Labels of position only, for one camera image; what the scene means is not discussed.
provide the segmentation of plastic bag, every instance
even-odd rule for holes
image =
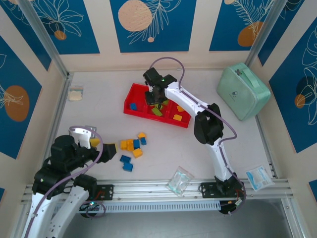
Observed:
[[[260,189],[275,184],[272,181],[272,179],[268,176],[263,165],[253,170],[247,171],[247,176],[254,191],[259,191]]]
[[[72,86],[68,91],[69,101],[80,101],[83,99],[84,88],[82,86]]]
[[[167,188],[176,195],[182,196],[190,180],[194,178],[188,171],[182,167],[178,167],[176,173],[167,184]]]

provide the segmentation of clear plastic bag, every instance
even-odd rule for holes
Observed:
[[[259,191],[265,187],[274,185],[275,183],[268,176],[263,165],[247,171],[248,180],[254,189],[254,191]]]
[[[177,196],[182,196],[190,180],[194,178],[188,171],[178,167],[176,173],[167,184],[167,188],[173,191]]]

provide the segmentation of green lunch box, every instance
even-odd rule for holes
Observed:
[[[269,89],[244,63],[224,69],[217,93],[240,120],[258,114],[271,96]]]

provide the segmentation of red plastic tray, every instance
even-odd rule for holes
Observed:
[[[184,128],[188,127],[189,121],[190,121],[190,115],[187,112],[179,112],[177,110],[177,104],[173,101],[169,100],[168,105],[163,105],[163,108],[160,110],[163,114],[161,117],[156,116],[152,112],[152,108],[154,106],[148,106],[145,101],[145,92],[149,90],[148,86],[140,85],[140,84],[132,84],[131,89],[128,93],[128,96],[126,97],[124,101],[124,109],[123,112],[125,114],[141,117],[141,118],[147,118],[151,120],[158,120],[164,123],[168,123],[171,125],[177,125]],[[131,110],[130,109],[130,103],[135,103],[137,106],[137,110]],[[182,116],[182,121],[174,120],[173,117],[175,114],[178,114]]]

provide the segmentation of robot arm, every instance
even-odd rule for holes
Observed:
[[[243,184],[238,181],[236,174],[230,166],[223,144],[220,143],[223,137],[223,123],[209,112],[213,111],[215,114],[221,116],[218,105],[208,105],[202,102],[183,87],[179,88],[179,84],[173,76],[167,75],[162,77],[154,68],[147,70],[143,74],[143,77],[146,80],[145,84],[150,89],[149,92],[145,93],[148,105],[161,104],[165,100],[170,99],[180,105],[194,118],[194,135],[200,143],[206,145],[213,161],[218,197],[232,197],[237,189],[241,190]]]
[[[180,105],[185,111],[187,111],[191,117],[193,119],[196,119],[196,116],[198,114],[202,114],[204,115],[204,111],[205,109],[203,109],[202,107],[199,107],[196,103],[194,103],[191,99],[189,99],[187,96],[185,96],[185,94],[183,94],[182,91],[184,91],[187,95],[190,95],[192,98],[194,98],[197,102],[199,102],[201,105],[208,107],[208,104],[205,102],[200,101],[199,99],[197,99],[195,96],[193,96],[191,93],[189,93],[186,89],[184,89],[183,87],[181,87],[181,89],[179,90],[178,87],[178,83],[177,82],[172,82],[168,85],[167,88],[165,88],[164,92],[165,92],[165,96],[174,101],[175,103],[177,103],[178,105]],[[228,171],[227,166],[225,165],[223,158],[221,156],[220,153],[220,149],[219,146],[223,146],[219,144],[219,141],[221,140],[221,138],[218,138],[213,145],[206,143],[206,147],[211,155],[211,159],[213,160],[213,166],[214,166],[214,172],[215,172],[215,176],[221,180],[221,181],[225,181],[228,180],[232,175],[231,173]],[[230,163],[228,161],[228,158],[226,156],[225,150],[223,149],[223,152],[225,154],[225,159],[227,161],[227,164],[229,165],[229,168],[231,169],[231,171],[233,171],[233,169],[230,166]]]
[[[89,160],[95,160],[99,154],[89,143],[91,133],[88,130],[75,130],[79,136],[78,145],[71,135],[56,138],[51,146],[52,156],[48,158],[50,164],[44,164],[35,174],[32,187],[32,204],[24,228],[22,238],[58,238],[62,237],[67,226],[75,216],[81,205],[89,197],[96,196],[97,180],[91,176],[81,174],[76,177],[71,192],[63,206],[51,220],[56,204],[61,198],[68,181],[57,186],[41,204],[37,214],[35,208],[47,191],[78,167],[84,167]],[[103,152],[98,160],[106,163],[116,154],[115,144],[103,144]]]

